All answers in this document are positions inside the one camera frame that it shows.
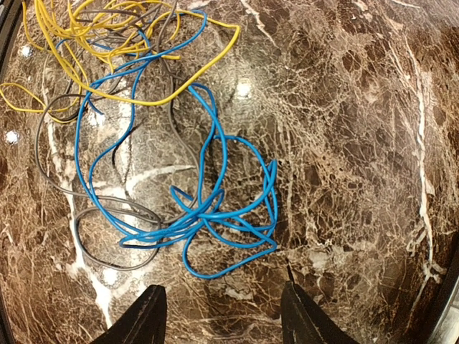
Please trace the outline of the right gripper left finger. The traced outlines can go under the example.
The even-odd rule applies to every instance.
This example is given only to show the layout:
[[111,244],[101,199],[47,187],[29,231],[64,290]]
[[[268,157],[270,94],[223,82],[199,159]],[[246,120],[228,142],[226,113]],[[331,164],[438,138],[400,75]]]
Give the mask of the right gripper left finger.
[[150,285],[121,317],[93,344],[165,343],[167,319],[166,289]]

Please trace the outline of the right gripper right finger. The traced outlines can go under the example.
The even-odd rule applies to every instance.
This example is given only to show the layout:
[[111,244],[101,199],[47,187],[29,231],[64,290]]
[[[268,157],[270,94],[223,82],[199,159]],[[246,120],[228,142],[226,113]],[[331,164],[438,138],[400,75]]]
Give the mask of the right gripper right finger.
[[295,282],[289,264],[287,271],[289,280],[284,285],[280,301],[283,342],[357,343]]

